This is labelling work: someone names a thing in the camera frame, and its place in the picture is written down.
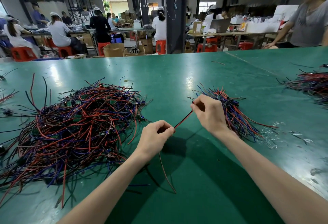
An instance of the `gray t-shirt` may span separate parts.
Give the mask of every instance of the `gray t-shirt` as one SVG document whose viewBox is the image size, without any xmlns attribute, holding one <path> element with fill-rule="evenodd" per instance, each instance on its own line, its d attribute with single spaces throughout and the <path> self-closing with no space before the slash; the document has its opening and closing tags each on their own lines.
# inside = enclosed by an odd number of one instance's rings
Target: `gray t-shirt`
<svg viewBox="0 0 328 224">
<path fill-rule="evenodd" d="M 328 26 L 328 1 L 309 13 L 308 5 L 302 4 L 289 21 L 295 23 L 291 44 L 301 47 L 321 45 L 325 27 Z"/>
</svg>

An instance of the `black shirt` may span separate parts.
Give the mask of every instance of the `black shirt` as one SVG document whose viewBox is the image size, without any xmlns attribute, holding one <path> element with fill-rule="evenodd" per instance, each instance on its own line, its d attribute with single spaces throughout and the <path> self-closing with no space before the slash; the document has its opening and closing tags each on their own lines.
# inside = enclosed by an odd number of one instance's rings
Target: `black shirt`
<svg viewBox="0 0 328 224">
<path fill-rule="evenodd" d="M 108 31 L 111 30 L 104 16 L 92 16 L 90 18 L 90 27 L 95 28 L 98 35 L 108 35 Z"/>
<path fill-rule="evenodd" d="M 72 25 L 73 24 L 73 22 L 72 22 L 72 20 L 69 16 L 67 16 L 66 18 L 63 16 L 62 20 L 63 20 L 63 23 L 66 24 L 66 25 Z"/>
</svg>

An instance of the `laptop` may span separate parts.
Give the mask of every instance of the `laptop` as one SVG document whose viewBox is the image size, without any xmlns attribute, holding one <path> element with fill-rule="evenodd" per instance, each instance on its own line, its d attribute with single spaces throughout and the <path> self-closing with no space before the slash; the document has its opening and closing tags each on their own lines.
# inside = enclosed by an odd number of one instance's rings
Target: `laptop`
<svg viewBox="0 0 328 224">
<path fill-rule="evenodd" d="M 213 19 L 210 29 L 215 29 L 216 33 L 225 33 L 230 25 L 230 20 L 231 19 Z"/>
</svg>

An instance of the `window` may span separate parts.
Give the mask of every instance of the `window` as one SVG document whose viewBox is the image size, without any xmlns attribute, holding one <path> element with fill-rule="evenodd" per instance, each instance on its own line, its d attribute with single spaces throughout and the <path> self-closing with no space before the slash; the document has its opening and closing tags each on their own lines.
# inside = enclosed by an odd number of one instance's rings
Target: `window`
<svg viewBox="0 0 328 224">
<path fill-rule="evenodd" d="M 200 2 L 198 14 L 201 12 L 206 12 L 211 5 L 216 5 L 216 2 Z"/>
<path fill-rule="evenodd" d="M 148 3 L 148 14 L 151 15 L 152 11 L 157 11 L 158 3 Z"/>
<path fill-rule="evenodd" d="M 5 7 L 2 5 L 1 1 L 0 1 L 0 15 L 7 15 L 7 11 L 5 10 Z"/>
</svg>

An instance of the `hand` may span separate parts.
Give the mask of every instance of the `hand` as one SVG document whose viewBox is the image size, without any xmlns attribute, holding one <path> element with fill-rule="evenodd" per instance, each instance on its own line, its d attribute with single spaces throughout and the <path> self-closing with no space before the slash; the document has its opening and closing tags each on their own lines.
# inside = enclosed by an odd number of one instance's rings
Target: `hand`
<svg viewBox="0 0 328 224">
<path fill-rule="evenodd" d="M 148 124 L 142 129 L 141 137 L 134 153 L 142 156 L 146 161 L 159 153 L 166 140 L 175 132 L 174 127 L 164 120 Z"/>
<path fill-rule="evenodd" d="M 219 135 L 230 131 L 222 108 L 222 103 L 206 95 L 200 95 L 190 105 L 202 126 L 211 134 Z"/>
<path fill-rule="evenodd" d="M 263 47 L 263 49 L 269 49 L 270 47 L 272 47 L 272 46 L 274 46 L 274 45 L 276 45 L 275 42 L 268 43 L 268 44 L 266 44 L 266 45 Z"/>
</svg>

